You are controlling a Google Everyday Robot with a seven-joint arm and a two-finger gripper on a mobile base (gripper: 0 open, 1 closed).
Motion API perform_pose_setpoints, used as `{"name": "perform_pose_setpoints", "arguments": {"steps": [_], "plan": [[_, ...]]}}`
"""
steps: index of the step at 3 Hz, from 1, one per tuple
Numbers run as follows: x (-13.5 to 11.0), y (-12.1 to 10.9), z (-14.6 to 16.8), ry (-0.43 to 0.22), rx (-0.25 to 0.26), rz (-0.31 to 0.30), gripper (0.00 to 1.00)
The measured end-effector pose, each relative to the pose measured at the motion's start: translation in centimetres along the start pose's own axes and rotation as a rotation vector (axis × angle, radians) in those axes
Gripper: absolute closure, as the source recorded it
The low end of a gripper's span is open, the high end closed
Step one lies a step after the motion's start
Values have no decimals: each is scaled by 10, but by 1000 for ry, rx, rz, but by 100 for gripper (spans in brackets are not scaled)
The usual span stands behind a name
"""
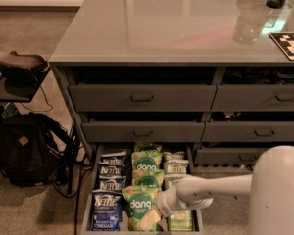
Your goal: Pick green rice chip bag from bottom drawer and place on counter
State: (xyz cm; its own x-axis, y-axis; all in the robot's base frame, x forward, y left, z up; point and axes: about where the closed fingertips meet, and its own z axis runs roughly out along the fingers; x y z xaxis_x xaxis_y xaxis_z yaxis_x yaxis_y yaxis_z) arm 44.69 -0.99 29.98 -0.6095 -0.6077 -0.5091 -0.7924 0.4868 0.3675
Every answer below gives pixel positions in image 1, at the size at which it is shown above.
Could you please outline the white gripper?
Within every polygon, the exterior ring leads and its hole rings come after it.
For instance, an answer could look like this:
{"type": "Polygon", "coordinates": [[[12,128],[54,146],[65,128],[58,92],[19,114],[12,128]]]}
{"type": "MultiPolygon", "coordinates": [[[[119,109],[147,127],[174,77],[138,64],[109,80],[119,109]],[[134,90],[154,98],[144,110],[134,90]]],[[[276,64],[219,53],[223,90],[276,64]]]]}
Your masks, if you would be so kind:
{"type": "Polygon", "coordinates": [[[148,231],[153,225],[161,220],[161,216],[168,217],[179,210],[178,197],[176,189],[171,188],[162,191],[156,198],[156,209],[150,209],[144,217],[138,222],[137,226],[141,231],[148,231]]]}

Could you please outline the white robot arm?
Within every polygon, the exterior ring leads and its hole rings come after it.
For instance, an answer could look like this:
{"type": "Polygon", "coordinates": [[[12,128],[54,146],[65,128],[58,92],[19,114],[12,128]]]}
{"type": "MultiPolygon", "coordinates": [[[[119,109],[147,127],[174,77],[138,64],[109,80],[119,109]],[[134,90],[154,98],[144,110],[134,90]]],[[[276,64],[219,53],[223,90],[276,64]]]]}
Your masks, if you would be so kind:
{"type": "Polygon", "coordinates": [[[266,150],[248,175],[182,178],[157,195],[156,206],[138,227],[143,230],[176,212],[202,208],[214,197],[249,203],[248,235],[294,235],[294,146],[266,150]]]}

